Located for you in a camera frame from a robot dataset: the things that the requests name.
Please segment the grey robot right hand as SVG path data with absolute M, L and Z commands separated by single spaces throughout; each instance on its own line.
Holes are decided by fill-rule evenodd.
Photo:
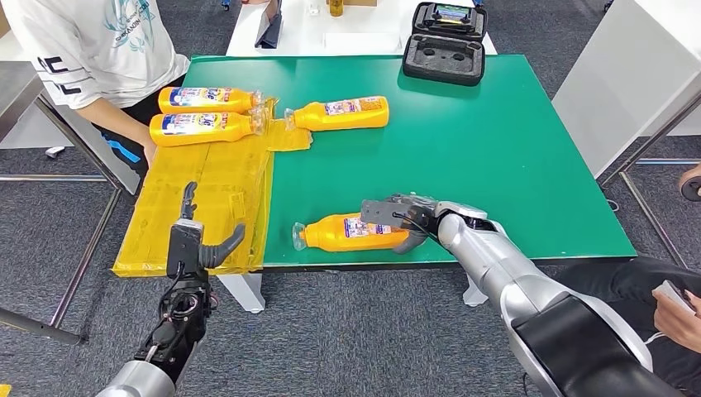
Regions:
M 438 242 L 436 200 L 416 194 L 396 193 L 389 197 L 389 201 L 406 207 L 393 210 L 392 216 L 402 222 L 401 228 L 409 230 L 408 237 L 393 249 L 395 253 L 406 254 L 428 238 Z

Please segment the person's hand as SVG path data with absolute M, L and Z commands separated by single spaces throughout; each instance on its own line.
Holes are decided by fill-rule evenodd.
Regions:
M 654 324 L 659 332 L 674 342 L 700 353 L 700 298 L 692 292 L 684 292 L 695 310 L 695 314 L 686 311 L 665 294 L 653 291 L 656 299 Z

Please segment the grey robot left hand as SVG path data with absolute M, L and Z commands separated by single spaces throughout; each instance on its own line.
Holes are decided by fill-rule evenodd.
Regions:
M 194 212 L 197 208 L 194 196 L 198 184 L 195 181 L 190 181 L 184 188 L 183 200 L 180 208 L 180 218 L 197 224 L 193 220 Z M 213 269 L 220 266 L 223 261 L 241 244 L 246 235 L 246 225 L 238 223 L 232 234 L 218 245 L 198 245 L 198 264 L 203 268 Z

